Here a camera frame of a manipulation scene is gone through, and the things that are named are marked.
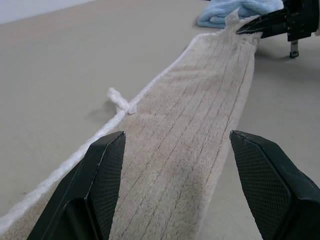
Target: gray floor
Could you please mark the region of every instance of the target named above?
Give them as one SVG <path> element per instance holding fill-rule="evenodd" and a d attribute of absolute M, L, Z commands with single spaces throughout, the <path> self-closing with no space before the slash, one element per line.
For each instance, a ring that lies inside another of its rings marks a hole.
<path fill-rule="evenodd" d="M 140 0 L 31 40 L 0 44 L 0 215 L 115 114 L 105 101 L 108 88 L 133 98 L 196 34 L 212 31 L 194 27 L 206 4 Z M 238 129 L 277 142 L 320 185 L 320 38 L 300 41 L 299 58 L 288 54 L 284 35 L 261 41 Z M 231 153 L 199 239 L 261 239 Z"/>

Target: fabric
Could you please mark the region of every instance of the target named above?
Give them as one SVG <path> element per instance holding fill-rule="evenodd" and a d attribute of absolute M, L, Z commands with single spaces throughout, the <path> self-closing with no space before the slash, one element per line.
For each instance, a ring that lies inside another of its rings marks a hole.
<path fill-rule="evenodd" d="M 239 9 L 240 19 L 283 9 L 282 0 L 211 0 L 197 20 L 200 27 L 224 29 L 225 18 Z"/>
<path fill-rule="evenodd" d="M 229 132 L 248 96 L 261 37 L 235 34 L 245 23 L 237 12 L 226 21 L 225 30 L 195 37 L 128 105 L 112 91 L 118 108 L 125 107 L 57 169 L 61 179 L 90 143 L 111 130 L 126 132 L 110 239 L 197 237 L 228 154 Z M 135 107 L 137 113 L 126 115 Z M 30 196 L 41 194 L 31 206 L 22 202 L 0 219 L 0 240 L 28 237 L 57 182 L 36 189 Z"/>

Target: towel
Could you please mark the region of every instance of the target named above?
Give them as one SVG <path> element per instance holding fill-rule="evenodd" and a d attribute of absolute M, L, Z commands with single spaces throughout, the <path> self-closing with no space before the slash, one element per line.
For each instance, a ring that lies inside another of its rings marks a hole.
<path fill-rule="evenodd" d="M 239 18 L 264 15 L 284 8 L 282 0 L 211 0 L 197 24 L 200 27 L 224 29 L 225 18 L 238 10 Z"/>

